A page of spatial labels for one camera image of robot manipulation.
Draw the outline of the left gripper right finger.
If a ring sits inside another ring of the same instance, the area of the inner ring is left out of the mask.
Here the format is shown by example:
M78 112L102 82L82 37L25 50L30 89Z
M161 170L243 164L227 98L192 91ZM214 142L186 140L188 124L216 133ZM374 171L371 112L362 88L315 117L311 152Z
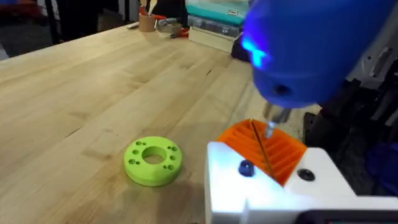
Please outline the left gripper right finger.
M308 195L320 198L355 197L341 172L321 148L308 147L287 133L274 129L266 137L267 125L253 121L266 173L261 189L266 194Z

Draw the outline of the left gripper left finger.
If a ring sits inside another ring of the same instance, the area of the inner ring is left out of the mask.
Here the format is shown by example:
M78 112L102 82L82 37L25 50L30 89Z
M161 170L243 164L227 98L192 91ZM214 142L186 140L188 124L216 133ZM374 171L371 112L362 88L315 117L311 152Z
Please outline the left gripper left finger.
M238 223L249 196L256 196L258 178L278 186L285 175L271 162L279 150L276 138L265 137L267 125L245 119L224 130L207 145L205 165L205 222Z

